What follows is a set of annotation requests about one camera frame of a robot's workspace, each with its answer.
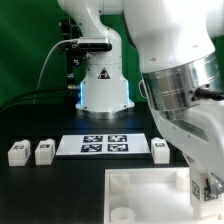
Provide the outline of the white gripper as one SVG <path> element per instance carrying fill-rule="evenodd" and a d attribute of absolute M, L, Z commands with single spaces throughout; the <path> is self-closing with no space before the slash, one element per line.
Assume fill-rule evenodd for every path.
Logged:
<path fill-rule="evenodd" d="M 169 143 L 218 177 L 206 179 L 206 190 L 224 193 L 224 102 L 202 100 L 183 111 L 183 120 L 170 121 L 151 110 L 159 133 Z"/>

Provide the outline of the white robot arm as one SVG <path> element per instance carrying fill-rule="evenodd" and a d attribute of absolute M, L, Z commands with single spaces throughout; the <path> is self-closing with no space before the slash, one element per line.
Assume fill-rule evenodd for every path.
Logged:
<path fill-rule="evenodd" d="M 87 53 L 80 112 L 111 117 L 130 106 L 121 39 L 103 15 L 121 14 L 139 55 L 142 87 L 160 134 L 224 184 L 224 93 L 212 39 L 224 33 L 224 0 L 57 0 Z"/>

